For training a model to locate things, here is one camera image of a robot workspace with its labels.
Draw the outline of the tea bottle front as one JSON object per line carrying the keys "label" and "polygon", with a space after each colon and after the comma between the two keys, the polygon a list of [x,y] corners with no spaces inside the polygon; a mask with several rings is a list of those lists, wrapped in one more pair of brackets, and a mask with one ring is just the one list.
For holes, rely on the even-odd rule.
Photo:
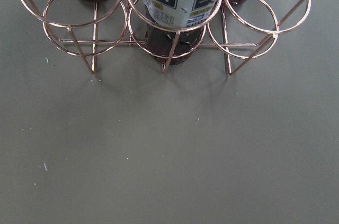
{"label": "tea bottle front", "polygon": [[175,30],[195,27],[182,32],[175,47],[171,65],[185,62],[203,35],[199,25],[207,20],[217,0],[143,0],[146,16],[153,23],[165,27],[162,31],[147,26],[145,46],[157,62],[165,64],[175,38]]}

